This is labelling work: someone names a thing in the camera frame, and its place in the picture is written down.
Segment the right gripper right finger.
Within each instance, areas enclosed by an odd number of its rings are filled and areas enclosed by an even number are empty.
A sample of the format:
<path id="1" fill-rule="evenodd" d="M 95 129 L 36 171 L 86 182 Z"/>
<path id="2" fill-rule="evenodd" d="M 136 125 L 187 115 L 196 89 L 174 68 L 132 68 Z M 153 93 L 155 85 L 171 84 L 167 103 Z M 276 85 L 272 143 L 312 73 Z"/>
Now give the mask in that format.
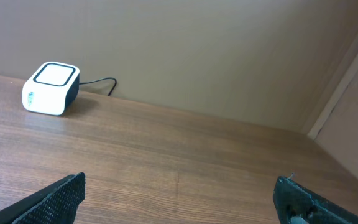
<path id="1" fill-rule="evenodd" d="M 273 203 L 281 224 L 358 224 L 358 216 L 294 182 L 277 178 Z"/>

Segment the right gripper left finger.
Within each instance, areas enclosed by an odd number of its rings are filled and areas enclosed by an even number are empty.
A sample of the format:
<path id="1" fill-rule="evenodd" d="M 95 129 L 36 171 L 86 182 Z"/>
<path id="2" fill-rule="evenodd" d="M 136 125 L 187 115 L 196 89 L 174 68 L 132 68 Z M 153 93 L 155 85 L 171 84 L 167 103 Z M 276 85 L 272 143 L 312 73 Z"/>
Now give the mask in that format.
<path id="1" fill-rule="evenodd" d="M 85 174 L 68 175 L 0 210 L 2 224 L 73 224 L 85 199 Z"/>

